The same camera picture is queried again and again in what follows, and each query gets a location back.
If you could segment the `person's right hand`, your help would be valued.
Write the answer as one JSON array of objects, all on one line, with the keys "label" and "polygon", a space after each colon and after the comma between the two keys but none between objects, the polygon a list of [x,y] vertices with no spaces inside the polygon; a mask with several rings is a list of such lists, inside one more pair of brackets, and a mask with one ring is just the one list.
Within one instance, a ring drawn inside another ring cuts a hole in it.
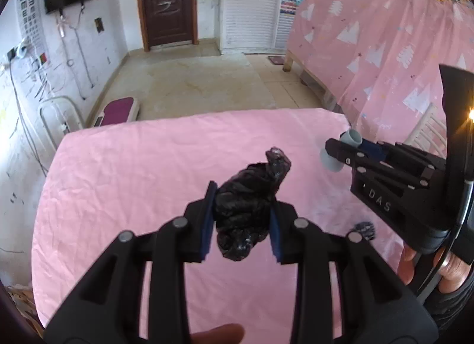
[{"label": "person's right hand", "polygon": [[[413,280],[416,254],[417,252],[408,245],[403,246],[403,252],[398,263],[398,276],[405,285]],[[438,271],[441,276],[438,286],[439,292],[448,294],[456,291],[467,280],[471,267],[452,252],[449,252]]]}]

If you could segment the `person's left thumb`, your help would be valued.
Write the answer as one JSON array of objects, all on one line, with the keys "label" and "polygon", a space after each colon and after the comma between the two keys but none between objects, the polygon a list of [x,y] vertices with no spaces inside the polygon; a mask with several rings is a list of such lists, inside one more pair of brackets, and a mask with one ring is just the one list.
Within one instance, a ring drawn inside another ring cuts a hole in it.
[{"label": "person's left thumb", "polygon": [[226,324],[191,335],[193,344],[239,344],[244,339],[245,329],[240,324]]}]

